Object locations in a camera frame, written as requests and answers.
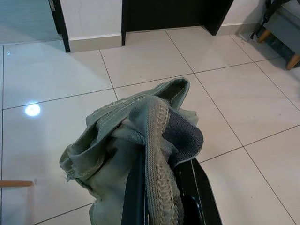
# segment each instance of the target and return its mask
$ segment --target wooden chair leg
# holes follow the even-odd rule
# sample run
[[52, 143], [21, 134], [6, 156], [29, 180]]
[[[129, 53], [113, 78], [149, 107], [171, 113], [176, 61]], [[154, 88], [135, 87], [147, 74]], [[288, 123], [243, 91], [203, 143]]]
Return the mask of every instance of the wooden chair leg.
[[261, 43], [263, 41], [265, 41], [265, 39], [267, 39], [267, 37], [271, 34], [270, 30], [265, 30], [262, 35], [258, 38], [257, 42]]
[[287, 70], [292, 69], [299, 61], [300, 61], [300, 55], [294, 54], [291, 60], [286, 65], [286, 69]]
[[29, 187], [31, 185], [33, 182], [28, 180], [0, 180], [1, 188]]

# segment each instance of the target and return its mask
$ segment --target black door frame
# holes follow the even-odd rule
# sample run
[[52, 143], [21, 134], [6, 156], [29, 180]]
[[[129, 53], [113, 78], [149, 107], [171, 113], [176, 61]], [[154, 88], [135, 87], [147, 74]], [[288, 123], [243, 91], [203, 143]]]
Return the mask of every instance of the black door frame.
[[[122, 45], [126, 42], [126, 31], [128, 27], [128, 5], [130, 0], [123, 0], [122, 4]], [[205, 28], [212, 34], [216, 35], [222, 25], [225, 16], [227, 15], [233, 0], [207, 0], [208, 12], [205, 20]]]
[[69, 53], [70, 45], [69, 45], [69, 38], [68, 38], [68, 32], [65, 24], [64, 14], [62, 12], [60, 0], [49, 0], [53, 20], [55, 23], [55, 27], [57, 30], [57, 33], [61, 34], [62, 40], [64, 42], [65, 50], [67, 53]]

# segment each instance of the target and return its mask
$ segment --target black metal frame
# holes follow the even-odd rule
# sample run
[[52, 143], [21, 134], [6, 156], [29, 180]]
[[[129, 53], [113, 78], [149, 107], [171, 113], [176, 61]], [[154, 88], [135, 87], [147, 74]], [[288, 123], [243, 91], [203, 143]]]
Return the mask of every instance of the black metal frame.
[[55, 11], [52, 11], [52, 16], [54, 19], [56, 30], [59, 34], [62, 36], [62, 40], [64, 42], [65, 50], [67, 53], [69, 53], [70, 45], [69, 45], [69, 38], [68, 38], [68, 32], [65, 24], [64, 14], [62, 12], [60, 0], [52, 0], [53, 5], [55, 8]]
[[[184, 207], [184, 225], [222, 225], [210, 182], [196, 159], [181, 163], [174, 175]], [[145, 152], [141, 151], [127, 183], [121, 225], [148, 225]]]

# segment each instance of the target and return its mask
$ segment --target baseboard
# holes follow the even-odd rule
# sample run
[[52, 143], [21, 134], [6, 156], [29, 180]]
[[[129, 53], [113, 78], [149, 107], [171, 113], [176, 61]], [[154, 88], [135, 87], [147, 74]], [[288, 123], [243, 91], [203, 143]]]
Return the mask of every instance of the baseboard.
[[122, 46], [121, 34], [99, 37], [69, 38], [71, 52], [85, 52]]
[[253, 32], [257, 26], [259, 26], [258, 23], [222, 25], [217, 36]]

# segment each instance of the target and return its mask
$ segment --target floor tile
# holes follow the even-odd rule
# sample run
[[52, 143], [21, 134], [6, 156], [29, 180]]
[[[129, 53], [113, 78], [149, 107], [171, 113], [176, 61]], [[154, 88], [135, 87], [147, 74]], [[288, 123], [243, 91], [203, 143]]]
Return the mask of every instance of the floor tile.
[[197, 77], [243, 144], [300, 124], [300, 112], [254, 63]]
[[86, 116], [115, 100], [113, 90], [105, 90], [4, 111], [3, 179], [35, 185], [3, 189], [3, 225], [38, 223], [94, 201], [67, 182], [59, 158], [85, 130]]
[[229, 36], [212, 36], [204, 28], [167, 32], [195, 73], [252, 62]]
[[62, 41], [4, 47], [4, 108], [111, 88], [99, 51], [65, 53]]
[[280, 57], [267, 43], [258, 43], [250, 38], [251, 33], [234, 34], [231, 37], [246, 52], [253, 61], [267, 60]]
[[287, 71], [284, 59], [267, 60], [256, 64], [300, 109], [300, 67]]
[[[182, 108], [197, 111], [199, 117], [198, 127], [201, 129], [204, 136], [204, 145], [197, 159], [201, 162], [240, 147], [240, 142], [196, 77], [194, 75], [187, 75], [184, 77], [190, 81], [191, 86]], [[140, 91], [151, 89], [158, 84], [169, 80], [170, 79], [164, 79], [116, 88], [115, 91], [118, 98], [126, 98]]]
[[201, 163], [223, 225], [294, 225], [243, 148]]
[[50, 219], [40, 225], [90, 225], [89, 209], [90, 205]]
[[246, 147], [296, 224], [300, 224], [300, 127]]
[[126, 37], [125, 46], [101, 50], [114, 87], [192, 72], [165, 31]]
[[0, 109], [2, 109], [2, 88], [3, 88], [3, 46], [0, 46]]

